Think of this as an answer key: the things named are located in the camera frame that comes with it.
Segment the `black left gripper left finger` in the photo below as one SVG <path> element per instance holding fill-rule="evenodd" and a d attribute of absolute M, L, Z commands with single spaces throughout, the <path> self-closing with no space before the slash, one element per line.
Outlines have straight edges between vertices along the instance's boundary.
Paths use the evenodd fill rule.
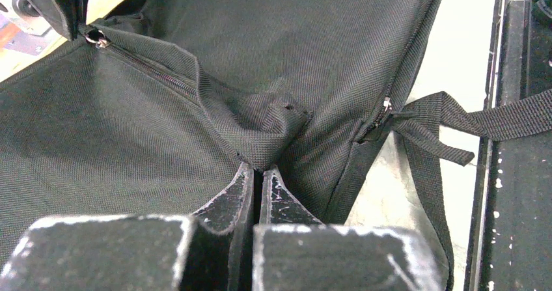
<path fill-rule="evenodd" d="M 254 172 L 189 215 L 50 216 L 1 272 L 2 290 L 236 290 L 246 265 Z"/>

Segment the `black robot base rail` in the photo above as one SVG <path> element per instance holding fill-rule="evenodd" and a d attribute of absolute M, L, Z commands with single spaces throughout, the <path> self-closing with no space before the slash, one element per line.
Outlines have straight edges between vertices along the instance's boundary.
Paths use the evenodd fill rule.
<path fill-rule="evenodd" d="M 495 0 L 485 108 L 551 87 L 551 28 Z M 551 289 L 551 134 L 480 141 L 466 290 Z"/>

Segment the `black student backpack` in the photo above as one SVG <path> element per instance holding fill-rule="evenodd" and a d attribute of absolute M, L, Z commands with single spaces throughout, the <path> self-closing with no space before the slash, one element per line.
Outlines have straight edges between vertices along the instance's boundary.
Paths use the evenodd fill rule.
<path fill-rule="evenodd" d="M 189 215 L 254 172 L 236 290 L 253 290 L 263 174 L 345 225 L 388 134 L 404 139 L 449 266 L 444 125 L 505 141 L 551 131 L 551 91 L 472 113 L 445 92 L 408 102 L 441 0 L 29 0 L 66 42 L 1 84 L 1 272 L 37 220 Z"/>

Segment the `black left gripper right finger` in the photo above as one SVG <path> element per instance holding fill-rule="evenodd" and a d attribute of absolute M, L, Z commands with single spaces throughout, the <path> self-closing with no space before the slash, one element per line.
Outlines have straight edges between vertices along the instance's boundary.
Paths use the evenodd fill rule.
<path fill-rule="evenodd" d="M 322 223 L 289 192 L 277 167 L 263 174 L 253 233 L 253 290 L 442 288 L 434 256 L 419 234 Z"/>

